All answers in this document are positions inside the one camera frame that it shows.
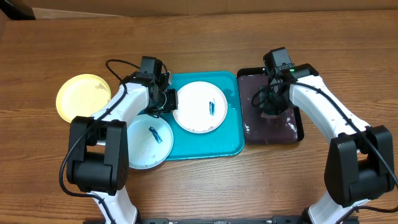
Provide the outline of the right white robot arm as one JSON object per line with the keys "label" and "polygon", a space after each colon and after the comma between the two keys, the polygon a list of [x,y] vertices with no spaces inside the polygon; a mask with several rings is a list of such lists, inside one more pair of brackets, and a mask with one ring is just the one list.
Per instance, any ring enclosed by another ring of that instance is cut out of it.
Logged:
{"label": "right white robot arm", "polygon": [[360,210],[397,212],[367,205],[397,188],[391,132],[354,115],[310,64],[295,65],[286,48],[271,50],[263,61],[268,84],[258,89],[251,104],[270,118],[287,108],[301,109],[329,143],[326,192],[302,212],[298,222],[343,223]]}

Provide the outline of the green sponge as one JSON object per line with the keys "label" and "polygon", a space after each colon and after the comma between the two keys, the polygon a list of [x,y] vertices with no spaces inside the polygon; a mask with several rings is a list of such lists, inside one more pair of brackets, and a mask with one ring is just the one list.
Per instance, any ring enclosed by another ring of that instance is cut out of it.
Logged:
{"label": "green sponge", "polygon": [[261,117],[265,118],[265,119],[277,119],[279,117],[279,115],[261,113]]}

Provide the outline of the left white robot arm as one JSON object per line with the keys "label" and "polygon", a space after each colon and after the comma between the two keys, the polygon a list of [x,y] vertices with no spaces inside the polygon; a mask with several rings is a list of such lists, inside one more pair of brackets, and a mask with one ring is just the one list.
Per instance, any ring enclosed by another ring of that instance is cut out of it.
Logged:
{"label": "left white robot arm", "polygon": [[172,75],[155,57],[143,56],[137,70],[119,79],[119,91],[95,114],[70,123],[68,152],[59,171],[61,189],[69,196],[92,198],[102,223],[141,223],[125,184],[129,174],[127,129],[136,116],[159,118],[177,109]]}

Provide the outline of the pink white plate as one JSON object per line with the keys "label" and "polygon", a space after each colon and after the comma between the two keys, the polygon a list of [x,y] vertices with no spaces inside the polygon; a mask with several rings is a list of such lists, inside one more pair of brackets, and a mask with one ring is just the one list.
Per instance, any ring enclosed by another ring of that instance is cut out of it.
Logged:
{"label": "pink white plate", "polygon": [[188,132],[204,134],[214,131],[228,113],[224,93],[212,83],[188,83],[178,90],[177,96],[178,106],[173,117]]}

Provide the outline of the yellow plate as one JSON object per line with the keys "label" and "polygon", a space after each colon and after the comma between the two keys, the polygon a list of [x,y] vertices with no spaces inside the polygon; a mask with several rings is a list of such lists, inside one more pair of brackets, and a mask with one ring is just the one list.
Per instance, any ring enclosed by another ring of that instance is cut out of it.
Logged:
{"label": "yellow plate", "polygon": [[77,75],[66,81],[56,97],[60,117],[70,123],[76,116],[89,117],[111,99],[111,89],[104,79],[94,74]]}

